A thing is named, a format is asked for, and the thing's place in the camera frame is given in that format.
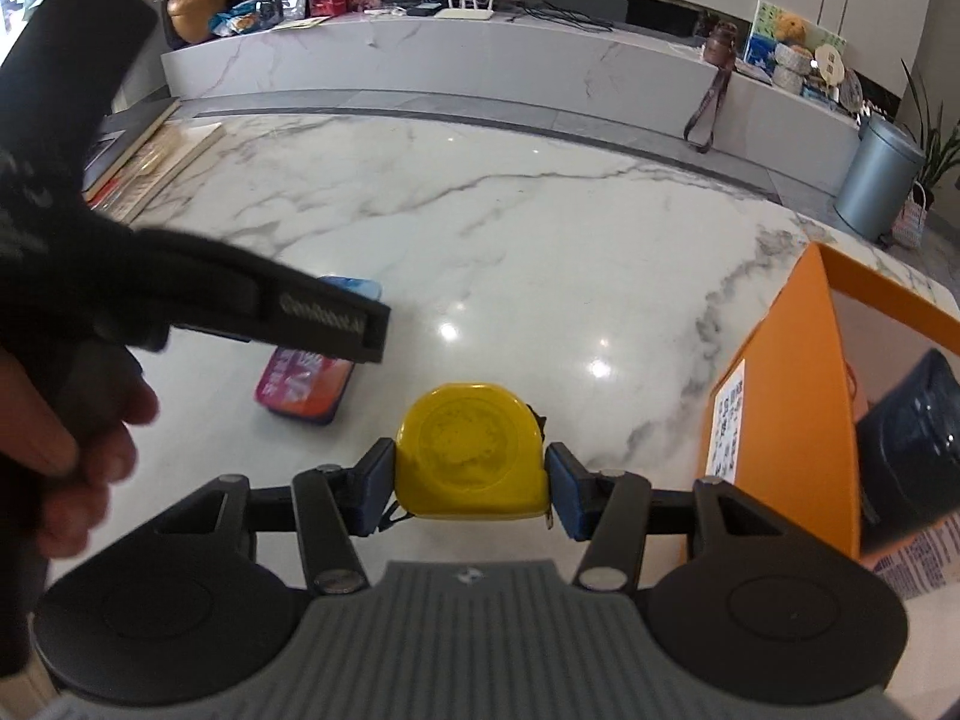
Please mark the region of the left hand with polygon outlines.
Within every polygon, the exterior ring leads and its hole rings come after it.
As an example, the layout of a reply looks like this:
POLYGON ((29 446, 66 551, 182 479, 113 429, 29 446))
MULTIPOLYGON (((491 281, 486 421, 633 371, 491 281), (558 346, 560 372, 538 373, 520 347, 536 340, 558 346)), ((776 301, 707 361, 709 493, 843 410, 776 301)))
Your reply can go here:
POLYGON ((110 491, 135 470, 137 447, 128 429, 155 421, 160 404, 127 351, 110 351, 119 363, 110 411, 114 421, 78 442, 29 382, 13 356, 2 356, 2 452, 52 479, 36 528, 39 553, 47 559, 82 554, 89 534, 109 511, 110 491))

